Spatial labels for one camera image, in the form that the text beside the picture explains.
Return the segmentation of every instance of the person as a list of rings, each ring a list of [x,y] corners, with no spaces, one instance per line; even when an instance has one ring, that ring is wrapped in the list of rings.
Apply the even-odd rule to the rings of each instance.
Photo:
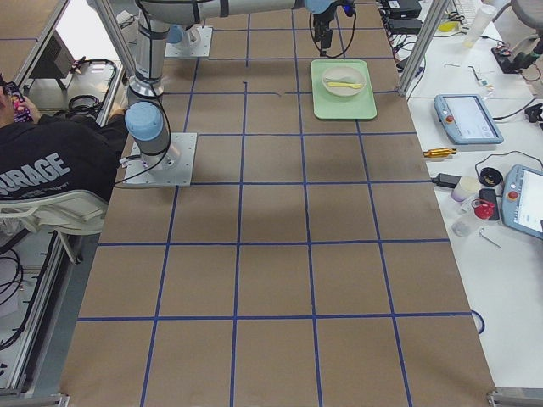
[[[0,199],[44,198],[87,190],[109,201],[128,130],[117,109],[100,127],[93,118],[41,114],[26,99],[33,121],[14,122],[14,107],[0,94]]]

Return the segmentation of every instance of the green cutting board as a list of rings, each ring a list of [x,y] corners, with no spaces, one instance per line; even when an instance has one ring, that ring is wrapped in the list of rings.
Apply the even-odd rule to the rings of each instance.
[[[366,86],[355,96],[336,96],[326,90],[322,84],[322,74],[334,66],[349,66],[359,70],[366,78]],[[364,119],[370,120],[377,116],[375,99],[373,98],[372,83],[365,61],[359,59],[344,59],[331,61],[316,59],[311,62],[311,82],[313,86],[313,111],[319,119]]]

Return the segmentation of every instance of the white chair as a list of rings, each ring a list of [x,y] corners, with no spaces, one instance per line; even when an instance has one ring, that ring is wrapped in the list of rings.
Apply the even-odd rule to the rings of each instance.
[[[33,233],[50,226],[59,234],[68,257],[75,264],[79,259],[68,235],[100,233],[107,209],[108,204],[89,191],[70,191],[38,199],[0,200],[0,218],[20,220]]]

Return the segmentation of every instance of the clear plastic cup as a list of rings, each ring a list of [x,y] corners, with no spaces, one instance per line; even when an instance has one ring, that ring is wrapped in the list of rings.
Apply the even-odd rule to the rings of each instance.
[[[497,13],[497,9],[494,6],[491,6],[490,4],[483,4],[475,14],[475,18],[473,19],[473,23],[471,27],[469,28],[469,31],[466,34],[466,37],[464,38],[464,46],[471,48],[473,47],[473,44],[481,37],[483,34],[484,29],[488,26],[488,24],[492,21],[492,19],[495,17]]]

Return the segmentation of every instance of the person's hand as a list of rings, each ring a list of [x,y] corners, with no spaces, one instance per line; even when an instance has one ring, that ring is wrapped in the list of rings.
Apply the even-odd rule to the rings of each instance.
[[[31,111],[31,116],[34,123],[37,123],[42,117],[42,114],[37,109],[36,105],[27,97],[25,97],[24,102],[19,103],[18,109],[21,110],[23,108],[28,108]]]

